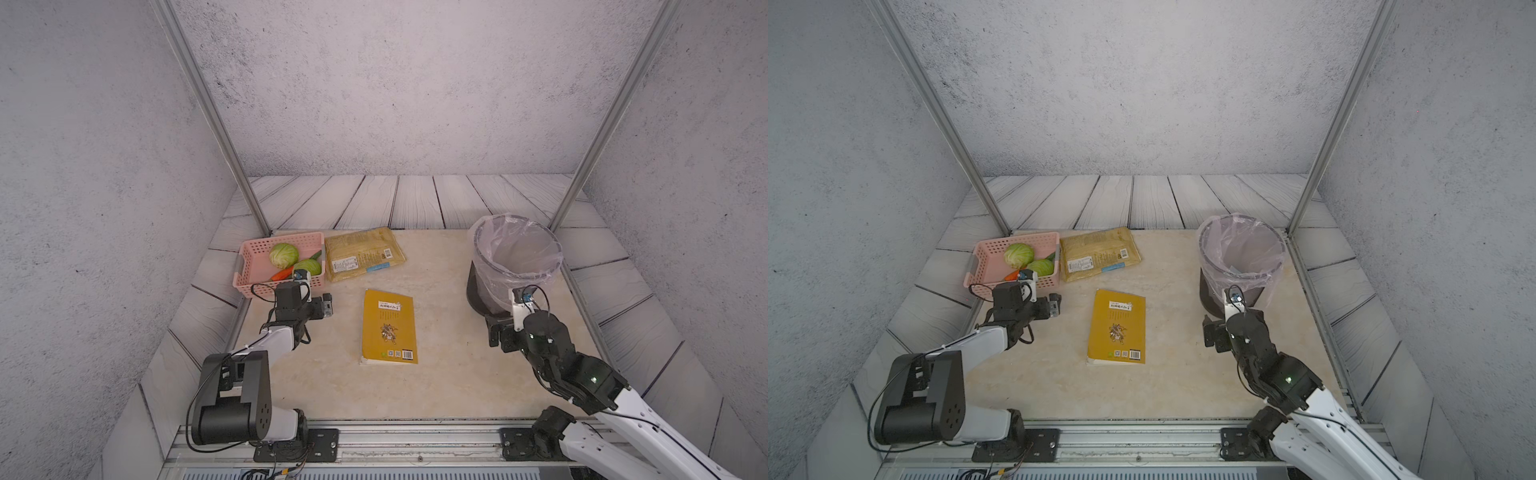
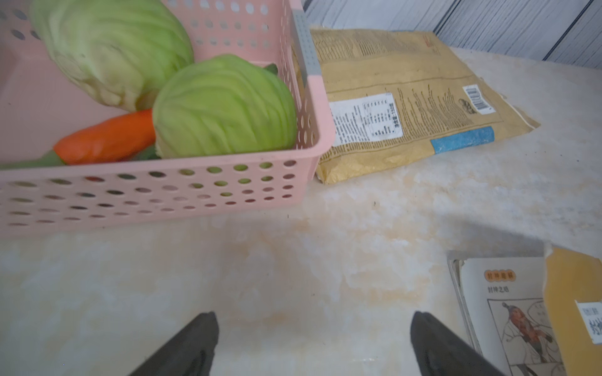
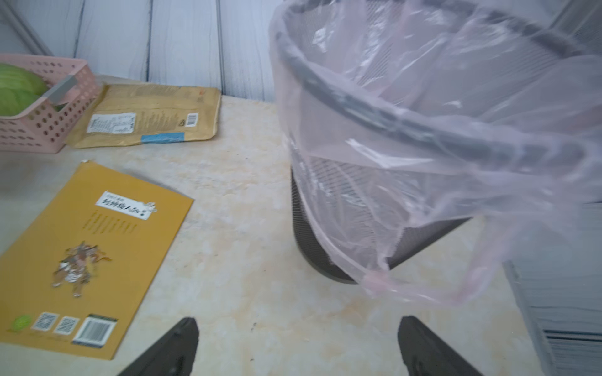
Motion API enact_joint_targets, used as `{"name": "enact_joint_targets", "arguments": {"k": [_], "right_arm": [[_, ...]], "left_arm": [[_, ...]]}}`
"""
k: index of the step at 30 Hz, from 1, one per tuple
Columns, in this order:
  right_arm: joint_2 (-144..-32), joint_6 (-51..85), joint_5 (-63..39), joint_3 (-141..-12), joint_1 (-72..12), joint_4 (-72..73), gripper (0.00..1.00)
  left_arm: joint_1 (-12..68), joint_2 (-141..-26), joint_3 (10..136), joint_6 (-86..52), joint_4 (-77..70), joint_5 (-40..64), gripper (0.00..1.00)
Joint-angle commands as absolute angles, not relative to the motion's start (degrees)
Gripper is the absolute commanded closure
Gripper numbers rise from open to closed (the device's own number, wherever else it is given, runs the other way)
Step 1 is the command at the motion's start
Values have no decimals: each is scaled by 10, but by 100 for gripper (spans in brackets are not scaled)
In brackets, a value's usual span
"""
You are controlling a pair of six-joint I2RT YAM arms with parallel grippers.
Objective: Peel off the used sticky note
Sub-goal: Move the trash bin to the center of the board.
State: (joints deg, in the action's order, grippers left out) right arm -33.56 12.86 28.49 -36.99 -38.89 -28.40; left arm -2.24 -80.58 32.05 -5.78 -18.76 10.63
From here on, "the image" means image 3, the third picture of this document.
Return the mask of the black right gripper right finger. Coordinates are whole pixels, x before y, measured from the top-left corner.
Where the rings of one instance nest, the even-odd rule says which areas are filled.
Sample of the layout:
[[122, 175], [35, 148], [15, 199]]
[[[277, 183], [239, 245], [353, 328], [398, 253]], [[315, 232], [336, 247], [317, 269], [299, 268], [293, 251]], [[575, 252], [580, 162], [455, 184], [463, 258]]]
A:
[[482, 376], [415, 316], [403, 316], [401, 319], [398, 345], [409, 375]]

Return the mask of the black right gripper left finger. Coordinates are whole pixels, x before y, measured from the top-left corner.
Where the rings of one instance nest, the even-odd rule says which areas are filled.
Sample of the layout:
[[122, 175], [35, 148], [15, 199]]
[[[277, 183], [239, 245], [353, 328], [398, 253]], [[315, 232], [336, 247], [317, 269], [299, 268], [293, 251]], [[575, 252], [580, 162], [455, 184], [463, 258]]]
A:
[[119, 373], [119, 376], [191, 375], [198, 339], [196, 320], [185, 317]]

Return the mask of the illustrated children's story book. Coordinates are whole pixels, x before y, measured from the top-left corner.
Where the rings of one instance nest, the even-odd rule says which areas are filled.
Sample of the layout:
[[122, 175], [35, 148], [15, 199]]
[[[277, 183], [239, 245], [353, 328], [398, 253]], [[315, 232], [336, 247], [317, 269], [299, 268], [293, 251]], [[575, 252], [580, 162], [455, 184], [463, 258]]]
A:
[[2, 342], [112, 359], [191, 205], [81, 163], [1, 257]]

